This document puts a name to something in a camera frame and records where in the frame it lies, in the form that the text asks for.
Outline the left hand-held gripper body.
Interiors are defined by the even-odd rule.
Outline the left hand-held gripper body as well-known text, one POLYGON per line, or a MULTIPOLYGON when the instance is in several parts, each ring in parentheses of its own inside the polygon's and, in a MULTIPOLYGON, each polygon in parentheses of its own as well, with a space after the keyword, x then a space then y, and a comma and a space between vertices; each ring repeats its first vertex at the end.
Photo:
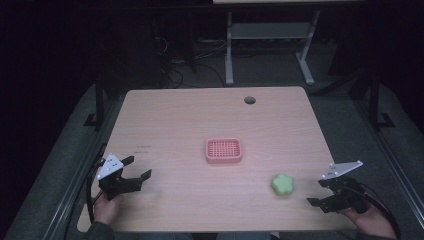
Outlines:
POLYGON ((142 182, 140 177, 125 179, 122 177, 124 165, 117 156, 110 153, 104 160, 100 171, 96 174, 99 188, 109 200, 120 194, 140 191, 142 182))

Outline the person's right hand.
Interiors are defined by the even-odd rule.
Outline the person's right hand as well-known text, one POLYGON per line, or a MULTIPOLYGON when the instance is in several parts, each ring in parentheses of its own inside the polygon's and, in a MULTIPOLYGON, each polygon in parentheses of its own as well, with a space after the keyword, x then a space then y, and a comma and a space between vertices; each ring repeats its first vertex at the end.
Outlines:
POLYGON ((398 240, 389 221, 380 210, 370 205, 368 210, 359 214, 352 208, 340 211, 357 228, 355 240, 398 240))

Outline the white metal table frame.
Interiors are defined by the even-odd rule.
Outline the white metal table frame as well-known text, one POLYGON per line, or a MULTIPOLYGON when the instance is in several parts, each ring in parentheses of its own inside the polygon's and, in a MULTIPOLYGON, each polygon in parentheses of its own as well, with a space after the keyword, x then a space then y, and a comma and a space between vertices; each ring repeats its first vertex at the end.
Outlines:
POLYGON ((315 81, 307 63, 307 55, 316 30, 320 10, 316 10, 309 22, 294 23, 235 23, 228 13, 225 55, 225 84, 234 84, 232 43, 235 40, 293 40, 303 39, 303 48, 296 53, 296 59, 307 85, 315 81))

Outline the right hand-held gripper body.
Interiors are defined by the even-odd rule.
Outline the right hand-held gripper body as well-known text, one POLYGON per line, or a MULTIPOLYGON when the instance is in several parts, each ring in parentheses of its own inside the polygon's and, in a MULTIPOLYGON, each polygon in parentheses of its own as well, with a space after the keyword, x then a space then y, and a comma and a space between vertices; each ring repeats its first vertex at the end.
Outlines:
POLYGON ((360 160, 348 163, 332 163, 322 175, 322 179, 332 179, 333 212, 347 208, 353 208, 357 213, 362 214, 368 210, 365 203, 365 190, 353 178, 347 176, 347 173, 361 167, 363 162, 360 160))

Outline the person's left hand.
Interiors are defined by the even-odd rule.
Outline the person's left hand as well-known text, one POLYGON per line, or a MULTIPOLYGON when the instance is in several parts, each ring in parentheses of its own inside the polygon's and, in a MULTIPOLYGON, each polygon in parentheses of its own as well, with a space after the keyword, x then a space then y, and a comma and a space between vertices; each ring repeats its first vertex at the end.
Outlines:
POLYGON ((106 225, 111 225, 118 216, 120 204, 124 200, 122 195, 114 197, 112 200, 102 193, 94 204, 94 220, 106 225))

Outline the metal frame rail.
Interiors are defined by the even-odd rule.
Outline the metal frame rail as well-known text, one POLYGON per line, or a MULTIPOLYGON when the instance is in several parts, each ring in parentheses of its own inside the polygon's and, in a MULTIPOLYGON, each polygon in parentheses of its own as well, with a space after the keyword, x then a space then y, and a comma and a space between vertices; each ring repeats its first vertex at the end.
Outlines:
POLYGON ((374 141, 376 142, 378 148, 380 149, 388 165, 390 166, 390 169, 395 175, 396 182, 398 183, 400 190, 406 198, 406 201, 410 206, 413 214, 415 215, 417 221, 424 229, 424 201, 419 197, 416 189, 413 187, 407 174, 400 165, 399 159, 393 153, 392 149, 389 146, 389 143, 385 139, 381 130, 376 128, 368 119, 367 109, 365 105, 360 101, 354 101, 353 105, 355 106, 355 109, 361 116, 368 131, 371 133, 372 137, 374 138, 374 141))
POLYGON ((87 175, 105 151, 122 103, 122 99, 104 101, 105 118, 99 129, 85 126, 89 115, 95 113, 91 100, 83 103, 82 109, 77 108, 65 125, 58 146, 53 148, 53 162, 48 170, 49 179, 57 180, 60 186, 49 197, 55 200, 55 203, 48 204, 53 215, 41 240, 67 240, 75 228, 85 204, 87 175))

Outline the black metal stand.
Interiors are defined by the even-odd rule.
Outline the black metal stand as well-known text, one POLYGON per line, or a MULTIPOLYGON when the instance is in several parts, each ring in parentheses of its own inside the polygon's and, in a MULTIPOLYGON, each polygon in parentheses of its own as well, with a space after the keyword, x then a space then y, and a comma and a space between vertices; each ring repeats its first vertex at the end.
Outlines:
POLYGON ((370 74, 370 92, 368 118, 372 127, 379 131, 381 128, 394 128, 395 124, 387 113, 379 112, 380 81, 376 72, 370 74))
POLYGON ((101 73, 98 74, 95 81, 95 112, 90 113, 85 122, 85 126, 93 127, 98 131, 104 122, 105 118, 105 106, 104 106, 104 80, 101 73))

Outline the green flower-shaped soap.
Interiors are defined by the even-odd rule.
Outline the green flower-shaped soap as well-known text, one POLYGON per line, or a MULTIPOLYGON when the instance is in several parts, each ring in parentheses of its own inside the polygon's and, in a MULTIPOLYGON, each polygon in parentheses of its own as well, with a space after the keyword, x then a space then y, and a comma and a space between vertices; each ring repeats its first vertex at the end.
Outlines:
POLYGON ((294 179, 285 174, 278 174, 272 179, 271 187, 278 196, 290 195, 294 191, 294 179))

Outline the pink soap dish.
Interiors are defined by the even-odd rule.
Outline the pink soap dish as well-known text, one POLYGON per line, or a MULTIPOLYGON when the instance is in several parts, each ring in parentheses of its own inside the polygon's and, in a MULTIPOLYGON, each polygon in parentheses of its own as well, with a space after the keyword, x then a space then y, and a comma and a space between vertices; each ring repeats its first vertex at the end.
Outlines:
POLYGON ((209 164, 239 163, 242 159, 241 142, 237 138, 208 139, 205 157, 209 164))

